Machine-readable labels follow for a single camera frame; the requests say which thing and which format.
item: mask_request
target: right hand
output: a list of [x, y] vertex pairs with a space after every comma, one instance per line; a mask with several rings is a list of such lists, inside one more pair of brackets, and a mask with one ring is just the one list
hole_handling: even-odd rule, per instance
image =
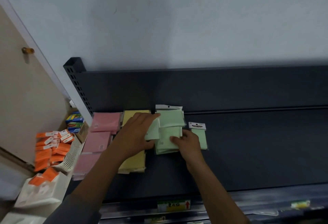
[[171, 136], [170, 141], [179, 147], [182, 157], [186, 160], [189, 171], [194, 164], [205, 163], [200, 150], [199, 138], [193, 132], [183, 129], [182, 137]]

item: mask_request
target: sleeve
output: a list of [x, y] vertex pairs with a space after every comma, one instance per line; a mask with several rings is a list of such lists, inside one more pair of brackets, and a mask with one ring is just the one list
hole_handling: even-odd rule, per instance
[[69, 195], [43, 224], [97, 224], [100, 218], [101, 214], [89, 203]]

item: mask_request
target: beige door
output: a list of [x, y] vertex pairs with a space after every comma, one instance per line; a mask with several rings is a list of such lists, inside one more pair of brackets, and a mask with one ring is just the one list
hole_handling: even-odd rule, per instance
[[0, 6], [0, 147], [33, 164], [36, 133], [57, 130], [68, 104], [22, 47], [27, 44]]

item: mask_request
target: plastic basket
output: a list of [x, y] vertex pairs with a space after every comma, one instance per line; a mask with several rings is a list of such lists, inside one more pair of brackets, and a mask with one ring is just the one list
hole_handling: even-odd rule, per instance
[[61, 162], [58, 165], [52, 165], [52, 167], [55, 167], [58, 171], [61, 171], [63, 173], [70, 172], [74, 168], [74, 165], [76, 164], [77, 159], [83, 149], [84, 143], [81, 144], [81, 142], [76, 137], [76, 135], [74, 135], [74, 138], [75, 139], [71, 144], [71, 148], [69, 152], [66, 154], [63, 162]]

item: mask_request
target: brass doorknob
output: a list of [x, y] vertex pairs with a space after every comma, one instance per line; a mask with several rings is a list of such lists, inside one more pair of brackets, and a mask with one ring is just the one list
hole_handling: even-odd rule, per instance
[[34, 53], [34, 49], [33, 48], [23, 47], [22, 48], [22, 53], [24, 53], [24, 54], [33, 54]]

